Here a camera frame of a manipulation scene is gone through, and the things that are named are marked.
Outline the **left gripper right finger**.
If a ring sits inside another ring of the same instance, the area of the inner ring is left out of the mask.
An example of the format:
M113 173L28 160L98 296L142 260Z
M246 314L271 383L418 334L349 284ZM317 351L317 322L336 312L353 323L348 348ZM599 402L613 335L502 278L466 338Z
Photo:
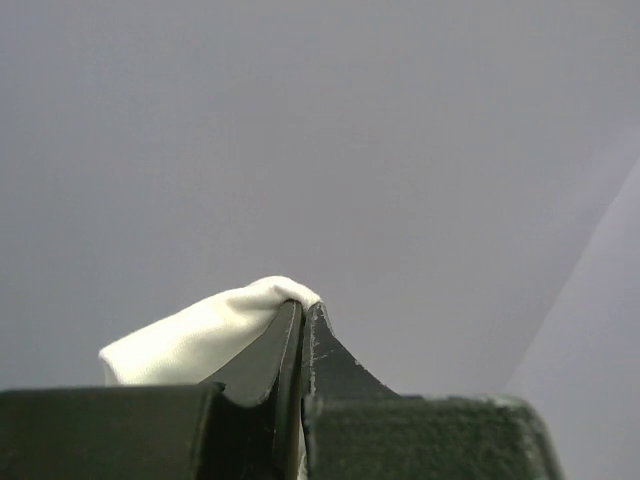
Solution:
M399 395L338 340L323 303L307 311L303 340L301 477L365 479L356 470L383 443L380 415Z

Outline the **white printed t shirt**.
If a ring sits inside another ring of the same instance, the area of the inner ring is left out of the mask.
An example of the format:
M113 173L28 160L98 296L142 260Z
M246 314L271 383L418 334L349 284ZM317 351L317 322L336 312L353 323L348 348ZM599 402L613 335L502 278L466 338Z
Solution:
M226 290L103 347L105 384L195 384L256 340L287 301L304 310L321 301L310 288L268 276Z

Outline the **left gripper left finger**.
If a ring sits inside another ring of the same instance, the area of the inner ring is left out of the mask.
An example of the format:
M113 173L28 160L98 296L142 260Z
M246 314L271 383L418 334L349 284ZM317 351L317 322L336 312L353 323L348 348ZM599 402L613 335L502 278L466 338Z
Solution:
M205 380L212 401L200 479L295 479L299 465L303 309L285 302L256 340Z

